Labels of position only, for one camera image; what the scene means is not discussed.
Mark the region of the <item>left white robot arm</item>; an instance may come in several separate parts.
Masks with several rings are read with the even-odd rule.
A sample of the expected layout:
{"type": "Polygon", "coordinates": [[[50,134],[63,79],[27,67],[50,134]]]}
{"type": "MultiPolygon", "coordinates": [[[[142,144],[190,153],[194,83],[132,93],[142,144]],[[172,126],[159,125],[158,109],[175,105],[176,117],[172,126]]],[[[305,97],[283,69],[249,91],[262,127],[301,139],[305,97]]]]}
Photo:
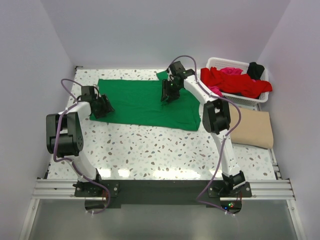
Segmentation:
{"type": "Polygon", "coordinates": [[[81,188],[87,183],[85,189],[92,196],[99,196],[104,190],[104,184],[98,170],[83,151],[81,121],[90,116],[104,118],[114,111],[105,94],[100,94],[96,86],[87,85],[81,87],[81,95],[71,107],[60,113],[48,114],[45,119],[48,152],[53,155],[56,163],[68,162],[78,177],[75,186],[81,188]]]}

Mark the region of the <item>green t shirt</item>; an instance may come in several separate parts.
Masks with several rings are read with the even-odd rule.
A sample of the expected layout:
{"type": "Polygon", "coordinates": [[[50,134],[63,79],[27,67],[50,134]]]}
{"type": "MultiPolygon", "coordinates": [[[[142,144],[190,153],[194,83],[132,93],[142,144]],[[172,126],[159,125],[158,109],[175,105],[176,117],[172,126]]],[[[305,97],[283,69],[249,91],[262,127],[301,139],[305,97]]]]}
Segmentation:
{"type": "Polygon", "coordinates": [[[172,102],[161,102],[162,82],[158,80],[99,79],[98,87],[109,99],[114,112],[105,117],[90,116],[104,123],[165,127],[197,131],[201,118],[199,101],[186,89],[172,102]]]}

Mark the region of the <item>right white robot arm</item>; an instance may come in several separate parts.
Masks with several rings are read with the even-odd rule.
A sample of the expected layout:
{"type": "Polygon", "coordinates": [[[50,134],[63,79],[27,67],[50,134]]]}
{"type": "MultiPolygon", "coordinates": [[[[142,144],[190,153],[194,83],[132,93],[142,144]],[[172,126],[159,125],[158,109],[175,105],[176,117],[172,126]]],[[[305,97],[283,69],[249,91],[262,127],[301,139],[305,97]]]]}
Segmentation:
{"type": "Polygon", "coordinates": [[[172,62],[166,69],[168,77],[162,80],[161,101],[173,102],[180,97],[181,89],[191,93],[202,105],[202,125],[211,134],[219,150],[219,166],[222,170],[222,192],[233,197],[246,182],[243,171],[231,141],[231,132],[241,121],[238,111],[238,122],[231,127],[230,100],[213,93],[197,79],[193,69],[185,69],[180,61],[172,62]]]}

